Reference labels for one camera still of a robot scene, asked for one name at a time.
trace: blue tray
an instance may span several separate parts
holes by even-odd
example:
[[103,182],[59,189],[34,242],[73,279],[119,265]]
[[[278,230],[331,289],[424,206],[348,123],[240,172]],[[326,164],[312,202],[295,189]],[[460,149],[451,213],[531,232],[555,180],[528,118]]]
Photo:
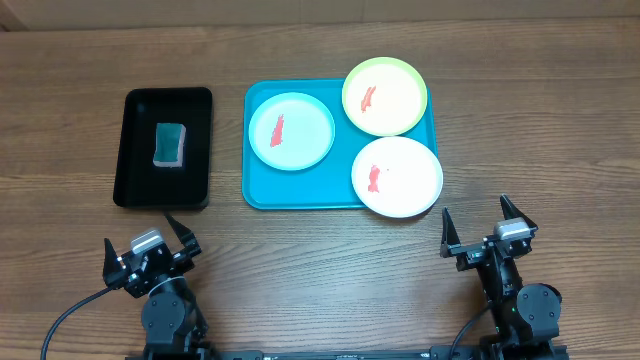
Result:
[[[378,137],[358,129],[342,107],[344,79],[273,80],[253,85],[244,103],[244,139],[242,143],[242,194],[247,202],[261,210],[363,208],[351,185],[351,166],[365,145]],[[335,139],[327,156],[318,164],[300,171],[283,171],[262,162],[249,144],[251,116],[272,96],[300,92],[323,102],[333,115]],[[427,110],[418,124],[403,134],[425,144],[436,156],[436,132],[433,123],[431,92]]]

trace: plate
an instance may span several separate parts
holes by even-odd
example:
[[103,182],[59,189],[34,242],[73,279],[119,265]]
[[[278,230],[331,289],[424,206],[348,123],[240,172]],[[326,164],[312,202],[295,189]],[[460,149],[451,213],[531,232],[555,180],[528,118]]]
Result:
[[313,96],[297,92],[269,98],[249,123],[251,148],[260,160],[279,170],[317,164],[331,149],[334,137],[329,109]]
[[440,196],[440,162],[423,144],[405,137],[384,137],[365,146],[351,169],[353,188],[371,210],[405,218],[430,208]]
[[376,136],[411,130],[424,115],[427,101],[427,87],[418,71],[388,57],[356,66],[342,88],[342,105],[349,119]]

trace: sponge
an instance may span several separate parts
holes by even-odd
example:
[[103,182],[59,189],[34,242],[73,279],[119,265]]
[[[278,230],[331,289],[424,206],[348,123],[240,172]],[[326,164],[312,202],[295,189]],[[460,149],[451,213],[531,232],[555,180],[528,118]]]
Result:
[[156,152],[153,154],[153,165],[182,167],[186,130],[182,124],[159,123],[156,125]]

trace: red sauce smear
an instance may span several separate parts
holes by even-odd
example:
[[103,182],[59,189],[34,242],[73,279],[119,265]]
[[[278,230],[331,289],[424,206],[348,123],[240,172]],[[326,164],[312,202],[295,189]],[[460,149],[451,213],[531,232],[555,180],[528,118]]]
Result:
[[271,147],[276,147],[282,144],[282,127],[284,126],[284,115],[278,116],[278,122],[276,123],[276,128],[273,129],[273,134],[271,135]]
[[369,192],[380,192],[378,191],[378,176],[380,176],[380,169],[373,165],[369,173],[369,181],[371,182],[371,184],[369,184]]
[[360,102],[360,110],[362,110],[363,113],[367,111],[367,107],[371,107],[371,95],[373,95],[374,91],[376,91],[375,86],[369,87],[367,93],[364,94],[364,99]]

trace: wooden table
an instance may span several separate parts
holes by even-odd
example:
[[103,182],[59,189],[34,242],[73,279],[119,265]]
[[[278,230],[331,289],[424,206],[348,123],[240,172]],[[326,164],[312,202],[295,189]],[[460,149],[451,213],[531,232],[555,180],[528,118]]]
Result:
[[[247,205],[248,87],[344,77],[380,55],[432,90],[434,210],[390,221]],[[188,278],[219,348],[450,343],[483,298],[474,272],[438,255],[440,211],[475,242],[506,192],[541,228],[521,275],[564,295],[557,343],[574,359],[640,356],[640,20],[621,18],[0,34],[0,358],[36,358],[55,318],[104,287],[103,237],[120,253],[148,227],[169,231],[111,199],[123,100],[196,85],[215,99],[211,203],[175,215],[204,248]],[[139,353],[143,303],[120,291],[82,308],[50,359]],[[487,318],[465,342],[491,332]]]

